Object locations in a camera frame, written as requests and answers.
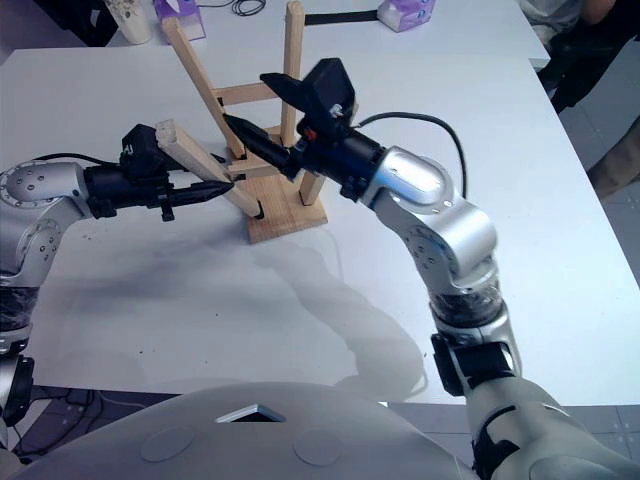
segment gray floor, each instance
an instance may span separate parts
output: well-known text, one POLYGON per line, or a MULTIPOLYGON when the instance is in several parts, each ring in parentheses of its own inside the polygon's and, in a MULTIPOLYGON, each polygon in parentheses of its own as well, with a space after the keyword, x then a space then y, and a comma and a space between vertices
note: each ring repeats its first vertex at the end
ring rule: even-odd
MULTIPOLYGON (((640 115, 640 42, 620 52, 593 91, 560 114, 585 169, 595 164, 640 115)), ((640 183, 613 195, 603 208, 640 281, 640 183)))
MULTIPOLYGON (((53 450, 173 395, 96 392, 35 387, 33 398, 56 397, 33 426, 22 432, 22 457, 35 459, 43 447, 53 450)), ((389 404, 389 408, 426 433, 469 466, 473 463, 471 433, 464 406, 389 404)), ((640 405, 568 407, 569 413, 609 448, 640 462, 640 405)))

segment wooden base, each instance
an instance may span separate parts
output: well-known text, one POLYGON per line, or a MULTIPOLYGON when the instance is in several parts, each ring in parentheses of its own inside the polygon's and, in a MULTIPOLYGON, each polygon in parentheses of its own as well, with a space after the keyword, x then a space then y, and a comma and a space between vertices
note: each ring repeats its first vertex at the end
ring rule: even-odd
POLYGON ((243 187, 256 197, 264 210, 264 218, 249 218, 249 241, 258 243, 327 223, 327 214, 318 199, 304 206, 300 199, 300 180, 290 182, 282 175, 251 178, 243 187))

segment cable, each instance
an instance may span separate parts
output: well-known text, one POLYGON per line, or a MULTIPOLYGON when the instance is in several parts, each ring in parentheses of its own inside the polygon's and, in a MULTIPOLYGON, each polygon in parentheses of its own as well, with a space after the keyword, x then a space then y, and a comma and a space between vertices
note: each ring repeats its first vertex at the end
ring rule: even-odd
MULTIPOLYGON (((65 396, 65 399, 67 398, 67 396, 71 393, 72 389, 69 389, 69 392, 67 392, 67 395, 65 396)), ((86 401, 84 402, 85 407, 88 407, 91 402, 89 402, 90 398, 95 398, 95 395, 92 397, 93 390, 89 390, 87 391, 87 397, 86 397, 86 401)), ((80 414, 80 416, 78 417, 78 419, 73 422, 73 424, 71 424, 69 426, 69 428, 67 428, 62 435, 60 435, 58 438, 56 438, 55 440, 53 440, 52 442, 49 442, 49 444, 40 447, 40 448, 36 448, 34 450, 28 450, 28 451, 24 451, 22 450, 22 446, 20 446, 20 450, 18 450, 18 445, 20 445, 20 443, 18 443, 18 445, 16 445, 16 447, 14 448, 14 452, 16 455, 22 457, 25 455, 44 455, 45 453, 49 452, 49 450, 51 450, 53 447, 55 447, 56 445, 58 445, 61 441, 63 441, 65 438, 67 438, 71 432, 73 432, 75 430, 75 428, 80 424, 80 422, 82 422, 82 420, 84 420, 84 418, 87 415, 87 408, 84 408, 82 410, 82 413, 80 414)))
POLYGON ((239 17, 251 17, 260 13, 267 6, 267 0, 231 0, 230 2, 220 3, 217 5, 209 5, 206 3, 198 3, 201 8, 221 8, 231 5, 231 11, 239 17), (248 8, 243 5, 254 3, 254 6, 248 8))
POLYGON ((119 402, 117 400, 112 400, 104 396, 104 394, 100 390, 96 390, 98 396, 107 403, 112 403, 114 405, 120 405, 123 407, 138 407, 138 408, 147 408, 147 405, 143 405, 142 403, 130 403, 130 402, 119 402))
POLYGON ((438 117, 426 115, 424 113, 384 112, 365 118, 358 124, 354 125, 354 128, 364 127, 365 125, 375 122, 376 120, 382 120, 384 118, 407 118, 410 120, 422 120, 423 122, 435 123, 436 125, 444 128, 447 133, 451 135, 451 139, 453 140, 453 143, 456 144, 456 148, 458 149, 458 156, 460 157, 460 170, 462 171, 462 198, 467 198, 467 161, 464 158, 464 151, 462 150, 460 139, 458 138, 458 135, 451 127, 451 125, 438 117))
POLYGON ((97 158, 90 157, 88 155, 82 155, 81 153, 51 153, 49 155, 43 155, 41 157, 34 158, 33 160, 55 160, 57 158, 76 158, 78 160, 84 160, 85 162, 95 163, 96 165, 102 165, 103 167, 120 168, 117 163, 105 162, 104 160, 98 160, 97 158))
POLYGON ((198 6, 200 8, 202 7, 207 7, 207 8, 221 8, 221 7, 227 7, 229 5, 231 5, 232 3, 235 3, 236 0, 231 0, 230 2, 227 3, 220 3, 218 5, 209 5, 208 3, 198 3, 198 6))
POLYGON ((69 405, 75 405, 77 407, 88 407, 89 405, 91 405, 93 403, 93 401, 95 400, 95 393, 93 390, 88 390, 87 391, 87 400, 85 402, 76 402, 76 401, 71 401, 69 400, 69 397, 71 396, 71 394, 73 393, 73 388, 70 388, 69 391, 67 392, 67 394, 64 397, 64 401, 67 402, 69 405))
POLYGON ((18 431, 15 425, 12 426, 11 428, 13 428, 13 431, 16 432, 16 435, 18 435, 18 443, 16 443, 16 446, 13 447, 13 449, 15 450, 16 448, 18 448, 18 445, 22 444, 22 435, 20 435, 20 432, 18 431))
POLYGON ((100 401, 100 407, 98 408, 98 413, 95 414, 95 416, 89 422, 89 425, 87 425, 87 428, 84 431, 85 435, 91 431, 91 427, 93 427, 93 424, 96 423, 96 420, 98 420, 102 415, 102 412, 104 412, 104 401, 102 396, 100 396, 100 392, 98 392, 98 400, 100 401))

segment wooden leg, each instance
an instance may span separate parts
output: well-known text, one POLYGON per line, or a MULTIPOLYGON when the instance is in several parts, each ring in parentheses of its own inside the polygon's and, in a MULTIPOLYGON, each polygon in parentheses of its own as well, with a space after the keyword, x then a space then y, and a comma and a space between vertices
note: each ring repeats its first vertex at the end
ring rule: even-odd
MULTIPOLYGON (((156 124, 156 140, 160 149, 202 180, 229 182, 229 172, 174 120, 156 124)), ((250 217, 262 213, 260 204, 240 186, 235 185, 225 197, 250 217)))
POLYGON ((322 175, 304 172, 302 182, 300 182, 300 198, 303 205, 313 205, 320 195, 325 180, 326 178, 322 175))
POLYGON ((299 183, 292 183, 282 175, 251 178, 243 182, 247 191, 260 199, 264 218, 248 218, 249 240, 262 242, 327 223, 321 201, 305 207, 298 193, 299 183))
MULTIPOLYGON (((284 73, 300 78, 300 62, 302 61, 302 32, 304 31, 304 8, 302 3, 287 3, 286 30, 284 37, 284 73)), ((285 147, 295 143, 296 110, 282 102, 282 119, 280 135, 285 147)))
POLYGON ((191 43, 182 31, 178 19, 175 17, 165 18, 162 21, 162 30, 166 33, 171 46, 178 55, 180 62, 182 62, 182 66, 191 77, 191 81, 198 90, 198 93, 200 93, 202 100, 204 100, 205 105, 209 109, 209 113, 211 113, 211 116, 218 125, 218 128, 222 131, 224 138, 227 140, 227 145, 233 152, 233 155, 237 158, 244 157, 244 145, 240 142, 238 137, 233 134, 227 125, 227 122, 224 121, 222 115, 225 112, 214 93, 215 89, 213 88, 213 84, 209 80, 207 72, 200 63, 200 59, 196 55, 191 43))

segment black cable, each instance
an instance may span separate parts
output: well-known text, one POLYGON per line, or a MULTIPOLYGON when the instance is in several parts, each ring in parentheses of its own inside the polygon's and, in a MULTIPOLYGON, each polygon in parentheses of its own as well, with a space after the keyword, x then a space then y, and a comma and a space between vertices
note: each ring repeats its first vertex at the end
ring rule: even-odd
POLYGON ((78 160, 84 160, 85 162, 95 163, 96 165, 102 165, 103 167, 120 168, 117 163, 105 162, 104 160, 98 160, 97 158, 89 157, 88 155, 82 155, 81 153, 51 153, 49 155, 42 155, 41 157, 34 158, 33 160, 55 160, 58 158, 76 158, 78 160))
POLYGON ((199 6, 200 8, 202 8, 202 7, 207 7, 207 8, 221 8, 221 7, 227 7, 227 6, 231 5, 232 3, 234 3, 235 1, 236 1, 236 0, 231 0, 230 2, 227 2, 227 3, 221 3, 221 4, 219 4, 219 5, 208 5, 208 4, 206 4, 206 3, 205 3, 205 4, 200 4, 200 3, 199 3, 199 4, 198 4, 198 6, 199 6))
POLYGON ((13 449, 15 450, 16 448, 18 448, 18 445, 22 444, 22 435, 20 435, 20 432, 15 425, 11 428, 13 428, 13 431, 16 432, 16 435, 18 435, 18 443, 16 443, 16 446, 13 447, 13 449))
POLYGON ((354 125, 354 128, 364 127, 376 120, 382 120, 384 118, 407 118, 410 120, 422 120, 423 122, 434 123, 442 128, 444 128, 449 135, 451 135, 451 139, 453 143, 456 144, 456 148, 458 149, 458 156, 460 157, 460 170, 462 171, 462 197, 467 198, 467 161, 464 158, 464 151, 462 150, 462 143, 460 143, 460 139, 456 134, 455 130, 444 120, 434 117, 432 115, 426 115, 424 113, 410 113, 410 112, 384 112, 378 113, 376 115, 371 115, 370 117, 365 118, 357 125, 354 125))
POLYGON ((64 397, 64 401, 67 402, 69 405, 75 405, 77 407, 88 407, 95 400, 95 395, 96 395, 95 392, 93 390, 88 390, 87 391, 87 399, 86 399, 86 401, 84 401, 84 402, 71 401, 71 400, 69 400, 69 397, 73 393, 73 390, 74 390, 73 388, 70 388, 69 391, 67 392, 67 394, 64 397))
POLYGON ((267 6, 267 0, 231 0, 218 5, 198 4, 200 8, 220 8, 231 5, 231 11, 239 17, 251 17, 260 13, 267 6))
POLYGON ((63 398, 65 398, 66 395, 51 395, 49 397, 38 397, 38 398, 32 398, 29 401, 29 407, 31 407, 31 405, 33 405, 33 402, 37 402, 38 400, 61 400, 63 398))
MULTIPOLYGON (((69 392, 67 392, 67 396, 71 393, 72 389, 69 389, 69 392)), ((48 445, 45 445, 43 447, 39 447, 36 448, 34 450, 27 450, 24 451, 22 450, 22 447, 20 448, 20 450, 18 450, 18 445, 16 445, 16 448, 14 448, 14 453, 20 457, 25 456, 25 455, 44 455, 47 452, 49 452, 49 450, 51 450, 53 447, 55 447, 56 445, 58 445, 61 441, 63 441, 65 438, 67 438, 71 432, 73 432, 75 430, 75 428, 80 424, 80 422, 82 422, 82 420, 84 420, 84 418, 87 415, 87 410, 89 407, 89 405, 91 404, 89 402, 89 399, 93 398, 95 399, 95 392, 93 390, 88 390, 87 391, 87 397, 86 397, 86 401, 84 402, 85 408, 82 410, 82 414, 78 417, 78 419, 69 426, 69 428, 67 428, 62 435, 60 435, 58 438, 56 438, 55 440, 53 440, 52 442, 49 442, 48 445)))
POLYGON ((98 420, 102 415, 102 412, 104 412, 104 400, 102 400, 102 397, 100 395, 98 395, 98 400, 100 401, 100 407, 98 407, 98 413, 96 413, 96 415, 89 422, 89 425, 87 425, 87 428, 84 431, 85 435, 91 431, 91 427, 93 427, 93 425, 96 423, 96 420, 98 420))

